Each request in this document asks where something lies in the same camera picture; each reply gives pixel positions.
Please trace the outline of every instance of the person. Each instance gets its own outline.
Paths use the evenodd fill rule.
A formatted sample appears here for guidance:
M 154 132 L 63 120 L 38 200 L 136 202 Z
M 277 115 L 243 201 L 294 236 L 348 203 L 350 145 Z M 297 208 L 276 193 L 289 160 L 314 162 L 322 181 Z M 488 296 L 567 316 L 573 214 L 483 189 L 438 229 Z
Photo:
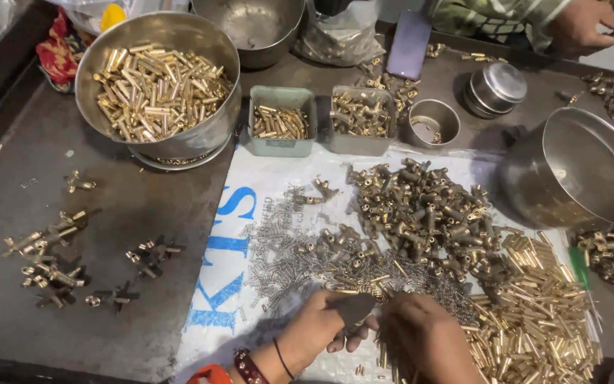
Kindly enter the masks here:
M 309 367 L 324 349 L 336 353 L 343 349 L 354 352 L 369 329 L 377 331 L 377 320 L 369 316 L 348 338 L 343 333 L 345 323 L 333 302 L 345 294 L 320 290 L 304 303 L 289 325 L 276 339 L 244 356 L 239 363 L 224 369 L 218 365 L 201 368 L 187 384 L 287 384 L 295 375 Z M 468 342 L 458 321 L 431 297 L 418 293 L 400 293 L 383 306 L 382 317 L 397 333 L 406 355 L 415 368 L 432 384 L 482 384 L 480 372 L 473 364 Z M 254 364 L 259 377 L 243 379 L 239 369 L 248 370 Z
M 432 0 L 428 11 L 440 32 L 562 58 L 614 45 L 614 0 Z

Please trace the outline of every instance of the black thread bracelet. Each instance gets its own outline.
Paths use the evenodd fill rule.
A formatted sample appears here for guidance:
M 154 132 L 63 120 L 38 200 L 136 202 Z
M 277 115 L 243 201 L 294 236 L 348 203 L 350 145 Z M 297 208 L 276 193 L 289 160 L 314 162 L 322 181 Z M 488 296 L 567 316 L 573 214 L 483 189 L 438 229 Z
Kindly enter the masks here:
M 276 337 L 272 337 L 271 339 L 274 341 L 274 346 L 276 346 L 276 353 L 278 354 L 278 359 L 281 361 L 281 365 L 283 365 L 283 369 L 286 370 L 286 373 L 291 378 L 291 380 L 295 381 L 293 374 L 291 373 L 291 371 L 288 370 L 288 367 L 286 367 L 286 363 L 283 362 L 283 356 L 281 356 L 281 351 L 278 349 L 278 343 L 276 342 Z

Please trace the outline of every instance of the woman's right hand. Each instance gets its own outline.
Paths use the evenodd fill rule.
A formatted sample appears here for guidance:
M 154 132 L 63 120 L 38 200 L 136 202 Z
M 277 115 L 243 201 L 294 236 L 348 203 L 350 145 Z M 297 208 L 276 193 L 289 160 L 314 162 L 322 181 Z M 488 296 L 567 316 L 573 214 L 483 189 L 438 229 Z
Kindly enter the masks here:
M 432 297 L 399 293 L 385 313 L 416 368 L 433 384 L 484 384 L 461 326 Z

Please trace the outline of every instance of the yellow object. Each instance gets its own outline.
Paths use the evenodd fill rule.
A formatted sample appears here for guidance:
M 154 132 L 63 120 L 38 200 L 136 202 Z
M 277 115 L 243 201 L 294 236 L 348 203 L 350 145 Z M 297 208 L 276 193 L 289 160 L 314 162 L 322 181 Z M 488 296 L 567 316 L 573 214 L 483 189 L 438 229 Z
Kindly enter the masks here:
M 101 32 L 105 32 L 108 28 L 126 19 L 125 11 L 117 4 L 110 4 L 103 12 L 101 18 Z

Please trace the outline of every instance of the woman's left hand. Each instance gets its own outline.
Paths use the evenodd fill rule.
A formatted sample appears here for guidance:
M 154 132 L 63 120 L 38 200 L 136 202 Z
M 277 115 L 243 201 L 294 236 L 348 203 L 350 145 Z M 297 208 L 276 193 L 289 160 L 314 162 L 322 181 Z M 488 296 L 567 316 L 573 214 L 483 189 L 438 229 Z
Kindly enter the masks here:
M 347 296 L 328 290 L 315 292 L 276 339 L 284 362 L 293 374 L 309 367 L 324 349 L 333 353 L 346 346 L 348 352 L 353 352 L 368 337 L 369 329 L 378 330 L 376 318 L 369 315 L 362 327 L 347 335 L 345 342 L 345 323 L 331 308 Z

